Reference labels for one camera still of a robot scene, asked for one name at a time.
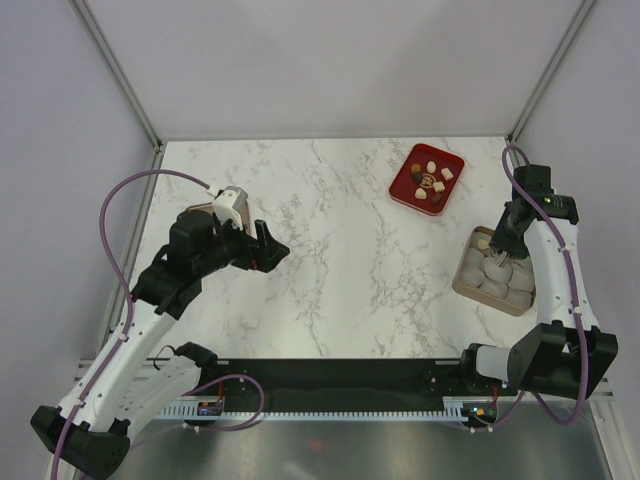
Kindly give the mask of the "steel tongs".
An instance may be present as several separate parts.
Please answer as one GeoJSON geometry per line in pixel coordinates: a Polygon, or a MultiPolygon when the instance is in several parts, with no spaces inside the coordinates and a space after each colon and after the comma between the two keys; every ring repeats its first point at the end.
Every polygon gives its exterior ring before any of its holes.
{"type": "Polygon", "coordinates": [[[501,251],[495,251],[492,253],[493,255],[493,259],[494,259],[494,263],[497,267],[501,267],[508,258],[508,253],[504,250],[501,251]]]}

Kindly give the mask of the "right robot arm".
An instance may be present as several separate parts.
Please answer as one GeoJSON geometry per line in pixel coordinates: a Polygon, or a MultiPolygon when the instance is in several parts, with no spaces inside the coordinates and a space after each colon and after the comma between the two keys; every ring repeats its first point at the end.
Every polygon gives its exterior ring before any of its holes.
{"type": "Polygon", "coordinates": [[[538,209],[522,199],[506,203],[490,257],[530,262],[536,324],[511,347],[470,344],[456,372],[463,391],[480,394],[495,379],[536,396],[578,402],[591,396],[617,356],[618,341],[601,330],[590,306],[577,240],[570,198],[547,197],[538,209]]]}

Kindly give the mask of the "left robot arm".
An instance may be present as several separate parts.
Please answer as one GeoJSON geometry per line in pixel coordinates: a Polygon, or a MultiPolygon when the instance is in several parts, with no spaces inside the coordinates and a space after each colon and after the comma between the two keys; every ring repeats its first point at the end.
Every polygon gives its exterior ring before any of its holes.
{"type": "Polygon", "coordinates": [[[208,394],[219,380],[216,355],[188,342],[138,387],[135,375],[153,347],[201,293],[203,279],[227,266],[268,273],[290,250],[265,221],[255,232],[221,209],[189,210],[170,227],[169,240],[127,287],[127,313],[89,370],[56,406],[40,406],[31,426],[52,454],[51,478],[66,462],[93,479],[109,478],[137,434],[184,394],[208,394]]]}

